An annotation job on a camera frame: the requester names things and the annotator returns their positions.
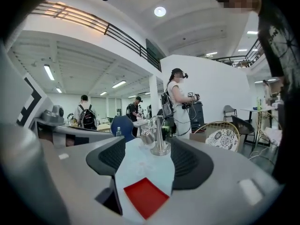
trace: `recessed light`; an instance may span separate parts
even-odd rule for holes
[[[118,84],[114,85],[112,88],[117,88],[125,83],[126,83],[126,81],[119,82]]]
[[[217,54],[217,52],[208,53],[208,54],[206,54],[206,56],[210,56],[210,55],[214,55],[214,54]]]
[[[256,31],[248,31],[247,34],[258,34]]]
[[[46,70],[46,72],[47,72],[49,78],[50,78],[52,81],[54,81],[54,77],[53,77],[53,75],[52,75],[52,73],[51,73],[50,66],[49,66],[49,65],[44,65],[44,68],[45,68],[45,70]]]
[[[154,10],[154,14],[158,17],[163,17],[166,14],[166,10],[164,7],[157,7]]]

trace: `floor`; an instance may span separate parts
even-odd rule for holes
[[[253,136],[248,136],[248,140],[252,140]],[[244,135],[242,135],[240,137],[240,140],[242,141],[238,152],[242,155],[244,155],[247,158],[250,158],[250,154],[251,154],[251,149],[252,149],[252,144],[249,143],[243,143],[244,141]],[[263,149],[265,149],[265,146],[261,146],[258,145],[256,151],[261,152]],[[273,163],[276,163],[276,158],[277,158],[277,153],[276,150],[272,150],[272,149],[265,149],[262,152],[262,155],[269,158]],[[274,169],[274,165],[267,159],[263,158],[263,157],[255,157],[253,159],[251,159],[251,161],[258,165],[261,169],[263,169],[265,172],[272,174],[273,169]]]

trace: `woven chair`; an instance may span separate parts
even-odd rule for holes
[[[224,119],[223,119],[224,121],[226,121],[226,118],[231,118],[232,116],[235,116],[235,117],[238,116],[236,109],[232,108],[229,105],[226,105],[223,108],[223,113],[224,113]]]
[[[268,157],[263,155],[264,151],[266,151],[267,149],[274,149],[274,146],[275,147],[279,146],[278,141],[273,140],[268,135],[269,134],[268,131],[270,131],[270,129],[272,130],[272,128],[270,127],[270,123],[268,123],[271,119],[275,120],[278,123],[279,130],[277,132],[282,131],[282,127],[281,127],[279,121],[272,114],[265,112],[265,111],[260,111],[258,113],[258,119],[256,121],[258,133],[257,133],[255,148],[254,148],[254,151],[250,154],[249,160],[256,158],[256,157],[261,157],[261,158],[267,159],[274,165],[274,163],[271,159],[269,159]],[[265,149],[263,149],[260,152],[255,151],[257,144],[259,143],[259,141],[261,139],[266,141],[267,143],[269,143],[270,146],[266,147]]]
[[[205,130],[204,134],[206,135],[206,144],[221,147],[223,149],[228,149],[231,151],[238,150],[240,143],[240,134],[238,129],[232,123],[226,121],[216,121],[208,123],[195,131],[194,134],[199,130]]]

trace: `black metal railing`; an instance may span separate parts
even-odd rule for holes
[[[126,47],[130,48],[132,51],[139,54],[151,65],[161,71],[160,61],[150,50],[144,48],[140,43],[138,43],[118,27],[93,14],[84,12],[74,7],[67,6],[63,3],[54,3],[48,1],[45,1],[37,6],[31,14],[62,19],[96,30],[101,34],[109,36],[122,43]]]
[[[246,56],[232,56],[213,59],[235,68],[248,68],[264,54],[263,48],[258,40],[251,47]]]

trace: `blue chair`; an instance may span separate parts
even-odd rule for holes
[[[121,133],[125,137],[126,142],[135,139],[135,137],[132,135],[133,122],[128,116],[114,117],[111,124],[111,131],[114,136],[116,136],[118,127],[121,128]]]

